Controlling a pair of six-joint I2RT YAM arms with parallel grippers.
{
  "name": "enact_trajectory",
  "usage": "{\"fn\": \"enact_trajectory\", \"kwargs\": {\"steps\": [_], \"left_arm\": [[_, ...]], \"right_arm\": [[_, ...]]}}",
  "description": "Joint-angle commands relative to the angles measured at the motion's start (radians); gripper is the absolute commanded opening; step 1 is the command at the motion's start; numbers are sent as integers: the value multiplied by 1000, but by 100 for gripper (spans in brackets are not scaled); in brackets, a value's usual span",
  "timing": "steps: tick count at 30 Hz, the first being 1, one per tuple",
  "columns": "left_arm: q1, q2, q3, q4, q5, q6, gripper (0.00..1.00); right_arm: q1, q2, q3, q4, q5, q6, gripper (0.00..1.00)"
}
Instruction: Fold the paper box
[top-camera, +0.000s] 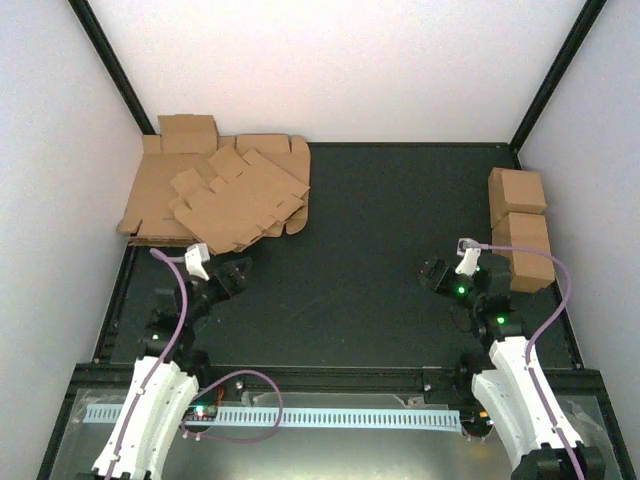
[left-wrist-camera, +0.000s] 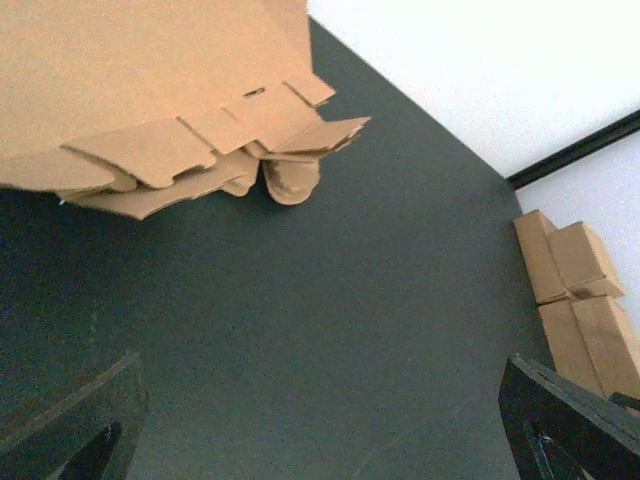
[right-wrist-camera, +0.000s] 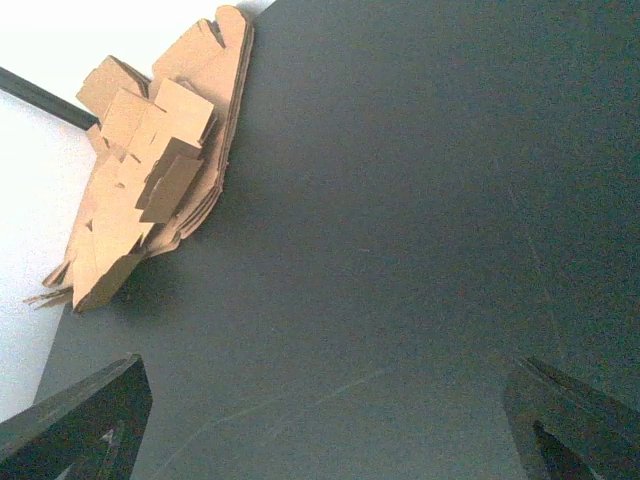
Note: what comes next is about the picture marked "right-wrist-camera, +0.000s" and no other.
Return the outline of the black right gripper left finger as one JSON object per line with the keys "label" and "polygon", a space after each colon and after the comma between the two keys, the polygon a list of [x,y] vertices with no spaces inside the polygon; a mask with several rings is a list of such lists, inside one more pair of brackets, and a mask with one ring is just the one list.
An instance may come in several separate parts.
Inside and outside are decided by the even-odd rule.
{"label": "black right gripper left finger", "polygon": [[138,354],[1,423],[3,479],[129,479],[152,392]]}

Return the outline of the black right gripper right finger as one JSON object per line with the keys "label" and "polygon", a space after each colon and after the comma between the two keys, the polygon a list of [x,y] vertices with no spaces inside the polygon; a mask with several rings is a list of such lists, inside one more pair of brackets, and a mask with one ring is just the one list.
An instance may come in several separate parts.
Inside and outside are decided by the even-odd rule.
{"label": "black right gripper right finger", "polygon": [[534,358],[514,361],[503,404],[529,479],[637,479],[639,412]]}

